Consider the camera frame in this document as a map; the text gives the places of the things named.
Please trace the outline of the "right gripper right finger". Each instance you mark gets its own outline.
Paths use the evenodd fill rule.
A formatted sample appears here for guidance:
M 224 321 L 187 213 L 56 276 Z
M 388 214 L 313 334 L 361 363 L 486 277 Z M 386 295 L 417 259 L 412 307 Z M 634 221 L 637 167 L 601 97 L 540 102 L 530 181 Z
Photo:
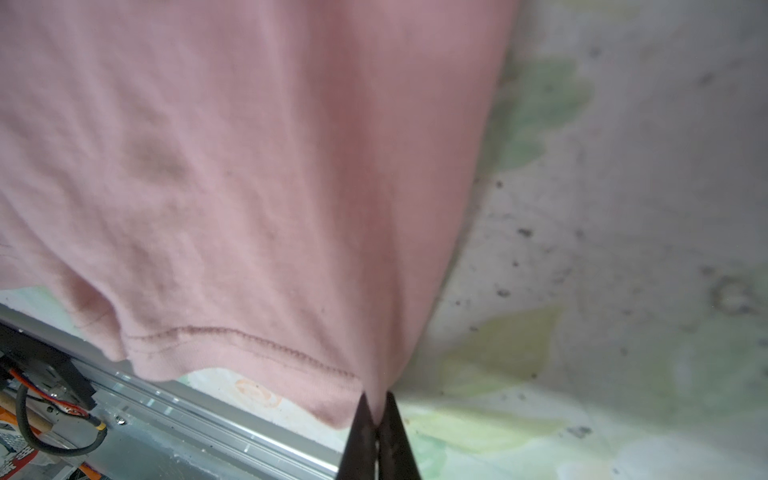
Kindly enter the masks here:
M 421 480 L 415 456 L 402 421 L 395 396 L 386 395 L 378 434 L 378 479 Z

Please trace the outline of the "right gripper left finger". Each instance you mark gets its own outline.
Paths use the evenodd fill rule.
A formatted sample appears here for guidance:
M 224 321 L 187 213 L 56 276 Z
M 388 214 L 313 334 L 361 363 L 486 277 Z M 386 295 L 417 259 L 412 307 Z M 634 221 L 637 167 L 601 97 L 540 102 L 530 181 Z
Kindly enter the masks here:
M 365 394 L 358 402 L 336 480 L 374 480 L 378 459 L 377 426 Z

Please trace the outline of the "pink t-shirt with print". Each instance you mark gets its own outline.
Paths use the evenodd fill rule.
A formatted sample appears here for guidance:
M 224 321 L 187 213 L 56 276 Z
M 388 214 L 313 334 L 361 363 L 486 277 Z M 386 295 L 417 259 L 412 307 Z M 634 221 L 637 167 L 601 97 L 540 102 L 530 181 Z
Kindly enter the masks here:
M 1 285 L 139 376 L 380 419 L 449 266 L 513 1 L 5 1 Z

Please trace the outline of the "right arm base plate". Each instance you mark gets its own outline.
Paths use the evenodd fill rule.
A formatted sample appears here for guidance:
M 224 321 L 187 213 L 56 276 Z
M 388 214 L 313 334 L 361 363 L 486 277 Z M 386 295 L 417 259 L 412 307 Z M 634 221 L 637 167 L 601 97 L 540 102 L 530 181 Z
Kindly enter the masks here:
M 60 402 L 85 411 L 96 407 L 95 389 L 68 355 L 2 324 L 1 372 L 10 379 L 13 371 Z

